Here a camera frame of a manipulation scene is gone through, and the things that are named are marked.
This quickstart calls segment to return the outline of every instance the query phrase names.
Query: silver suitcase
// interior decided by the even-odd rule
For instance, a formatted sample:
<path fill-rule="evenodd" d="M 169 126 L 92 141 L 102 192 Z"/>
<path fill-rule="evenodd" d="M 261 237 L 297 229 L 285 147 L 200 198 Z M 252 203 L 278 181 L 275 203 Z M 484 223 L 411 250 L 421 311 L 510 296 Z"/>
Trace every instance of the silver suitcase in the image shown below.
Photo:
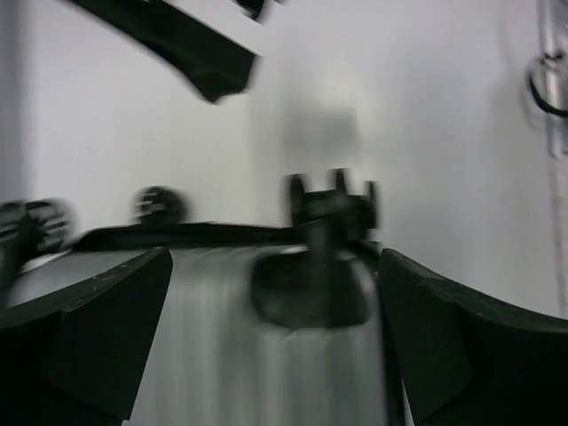
<path fill-rule="evenodd" d="M 325 297 L 295 296 L 304 279 L 295 270 L 313 261 L 312 247 L 329 241 L 322 240 L 317 226 L 307 242 L 292 229 L 134 225 L 96 230 L 67 254 L 24 274 L 8 304 L 72 285 L 147 247 L 168 247 L 174 259 L 170 289 L 128 424 L 403 424 L 399 376 L 390 339 L 383 335 L 388 330 L 376 290 L 376 250 L 363 245 L 334 250 L 342 273 L 351 277 L 349 291 L 335 297 L 339 315 L 351 304 L 364 305 L 365 315 L 327 324 L 317 314 Z M 322 271 L 329 269 L 328 260 L 316 259 Z M 261 265 L 269 266 L 264 269 L 270 269 L 270 278 L 259 272 Z M 312 269 L 318 268 L 307 268 L 314 282 L 334 278 L 314 275 Z M 272 287 L 264 285 L 269 281 Z M 344 281 L 336 280 L 337 287 Z"/>

